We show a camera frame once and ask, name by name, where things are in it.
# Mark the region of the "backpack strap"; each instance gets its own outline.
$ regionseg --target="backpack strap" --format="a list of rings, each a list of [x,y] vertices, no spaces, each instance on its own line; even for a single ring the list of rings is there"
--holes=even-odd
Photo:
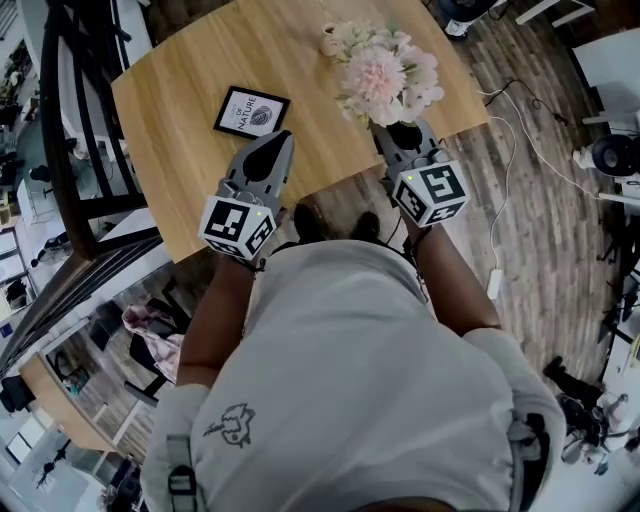
[[[173,467],[167,482],[173,512],[197,512],[198,502],[204,501],[199,495],[200,490],[191,465],[189,436],[168,435],[167,452]]]
[[[549,459],[550,438],[540,414],[515,420],[508,432],[513,455],[513,485],[509,512],[527,511],[533,504]]]

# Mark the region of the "framed card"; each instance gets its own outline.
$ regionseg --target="framed card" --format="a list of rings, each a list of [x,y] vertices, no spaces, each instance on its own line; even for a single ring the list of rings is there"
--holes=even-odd
[[[229,87],[213,129],[257,139],[280,129],[289,103],[271,94]]]

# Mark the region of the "table top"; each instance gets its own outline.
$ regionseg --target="table top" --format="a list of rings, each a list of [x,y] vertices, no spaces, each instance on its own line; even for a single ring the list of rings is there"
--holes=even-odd
[[[390,23],[438,59],[442,101],[425,111],[435,134],[487,122],[468,70],[419,0],[235,0],[181,30],[113,83],[132,163],[174,261],[204,247],[208,195],[246,139],[212,129],[230,86],[288,98],[295,137],[281,200],[299,199],[381,162],[371,136],[346,120],[340,73],[318,51],[327,22]]]

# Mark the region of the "white cable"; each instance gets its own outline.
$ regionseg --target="white cable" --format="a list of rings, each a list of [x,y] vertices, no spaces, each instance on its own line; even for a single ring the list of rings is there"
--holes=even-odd
[[[509,100],[509,103],[511,103],[511,106],[516,111],[516,114],[518,114],[518,119],[520,120],[520,125],[522,126],[522,131],[524,131],[524,134],[527,136],[527,139],[529,140],[529,144],[531,144],[531,147],[533,148],[533,151],[538,156],[538,158],[540,160],[542,160],[545,164],[547,164],[547,166],[555,174],[560,176],[560,178],[565,180],[567,183],[570,183],[574,187],[580,189],[584,194],[586,194],[589,197],[595,199],[596,201],[604,201],[604,199],[592,194],[591,192],[589,192],[585,188],[583,188],[580,185],[578,185],[575,181],[567,178],[564,174],[560,173],[553,165],[551,165],[547,161],[547,159],[544,156],[542,156],[540,154],[540,152],[538,151],[538,148],[536,148],[535,144],[533,143],[533,139],[531,138],[531,135],[529,135],[529,132],[527,131],[527,128],[524,125],[524,120],[522,119],[522,114],[520,114],[520,110],[518,110],[518,107],[516,106],[516,104],[511,99],[511,96],[509,96],[509,94],[504,89],[498,89],[498,90],[493,91],[493,92],[478,91],[478,93],[480,93],[480,94],[482,94],[484,96],[493,96],[494,94],[497,94],[499,92],[502,92],[502,94],[504,94],[507,97],[507,99]],[[507,120],[505,120],[505,119],[503,119],[501,117],[497,117],[497,116],[489,116],[489,119],[499,119],[499,120],[505,122],[507,124],[507,126],[509,127],[509,129],[511,130],[511,134],[513,135],[513,153],[511,154],[511,159],[509,160],[509,164],[507,165],[507,171],[506,171],[506,176],[505,176],[505,198],[504,198],[504,203],[502,204],[502,207],[500,208],[500,210],[498,210],[498,213],[496,214],[495,218],[493,219],[493,222],[491,223],[491,228],[489,230],[489,241],[491,242],[491,250],[493,251],[493,255],[495,256],[495,259],[496,259],[495,268],[500,268],[500,259],[498,258],[498,253],[496,251],[495,246],[493,245],[493,232],[494,232],[494,228],[496,226],[496,223],[498,222],[498,219],[500,218],[500,215],[502,214],[502,212],[506,208],[507,202],[509,201],[509,171],[511,170],[511,164],[513,163],[513,160],[515,158],[517,142],[516,142],[516,134],[513,131],[513,127],[509,124],[509,122]]]
[[[500,215],[502,215],[502,212],[507,207],[507,203],[509,202],[509,171],[511,171],[511,164],[513,164],[513,160],[516,157],[518,140],[516,139],[516,133],[513,131],[513,127],[509,124],[509,121],[498,116],[489,116],[489,119],[499,119],[509,127],[509,130],[511,130],[511,135],[513,135],[513,151],[511,151],[511,158],[509,158],[509,163],[507,164],[507,170],[504,178],[504,190],[505,190],[504,202],[502,203],[502,206],[498,210],[498,213],[496,213],[496,216],[493,219],[493,222],[491,223],[491,228],[489,229],[489,241],[491,242],[491,250],[493,251],[493,255],[496,258],[496,266],[494,268],[500,268],[500,258],[498,258],[498,252],[496,251],[495,245],[493,245],[493,231],[494,231],[494,228],[496,227],[496,223],[498,222],[498,219],[500,218]]]
[[[600,197],[592,194],[591,192],[589,192],[587,189],[583,188],[582,186],[578,185],[575,181],[567,178],[564,174],[562,174],[561,172],[559,172],[553,165],[551,165],[547,159],[542,156],[542,154],[540,153],[540,151],[538,151],[538,148],[535,146],[535,144],[533,143],[533,139],[531,138],[531,135],[529,135],[529,132],[527,131],[527,128],[524,125],[524,120],[522,119],[522,114],[520,114],[520,110],[518,110],[518,107],[516,107],[516,104],[513,102],[513,100],[511,99],[511,96],[509,96],[509,93],[507,91],[503,91],[502,89],[497,90],[497,91],[493,91],[493,92],[484,92],[484,91],[478,91],[480,94],[483,94],[485,96],[493,96],[494,94],[497,94],[498,92],[502,91],[502,94],[504,94],[507,99],[509,100],[509,103],[511,103],[511,105],[513,106],[513,109],[516,111],[516,114],[518,114],[518,119],[520,120],[520,125],[522,126],[522,130],[524,131],[524,134],[527,136],[527,139],[529,139],[529,144],[531,144],[531,147],[533,148],[533,151],[535,152],[536,155],[538,155],[538,158],[540,160],[542,160],[545,164],[547,164],[547,166],[554,172],[556,173],[560,178],[562,178],[563,180],[565,180],[567,183],[570,183],[571,185],[573,185],[574,187],[580,189],[583,193],[585,193],[586,195],[588,195],[589,197],[595,199],[596,201],[604,201],[604,199],[601,199]]]

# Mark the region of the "flower bouquet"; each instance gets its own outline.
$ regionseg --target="flower bouquet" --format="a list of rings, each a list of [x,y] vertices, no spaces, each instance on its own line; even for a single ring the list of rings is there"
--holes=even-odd
[[[411,36],[371,22],[327,25],[322,52],[341,65],[344,94],[337,101],[348,119],[380,126],[413,123],[442,99],[438,61],[411,45]]]

